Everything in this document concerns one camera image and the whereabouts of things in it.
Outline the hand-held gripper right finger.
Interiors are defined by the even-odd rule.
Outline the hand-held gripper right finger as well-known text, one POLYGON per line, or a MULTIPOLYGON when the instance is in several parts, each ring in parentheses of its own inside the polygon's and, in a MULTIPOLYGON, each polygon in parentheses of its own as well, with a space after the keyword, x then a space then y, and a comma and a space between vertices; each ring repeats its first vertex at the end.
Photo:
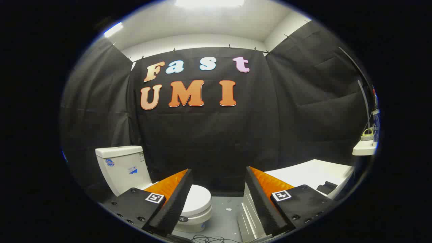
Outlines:
POLYGON ((294 187, 247 166, 245 182, 267 235, 279 235, 311 224, 330 211, 335 201, 307 185, 294 187))

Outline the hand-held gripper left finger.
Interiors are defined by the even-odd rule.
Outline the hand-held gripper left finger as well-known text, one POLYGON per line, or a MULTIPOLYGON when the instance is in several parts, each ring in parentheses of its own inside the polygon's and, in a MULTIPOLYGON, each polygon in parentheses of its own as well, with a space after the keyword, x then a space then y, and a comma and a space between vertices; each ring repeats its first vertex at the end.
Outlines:
POLYGON ((182 214, 192 183, 192 170, 185 169, 146 189, 129 187, 119 195, 100 184, 99 204, 135 228, 166 237, 182 214))

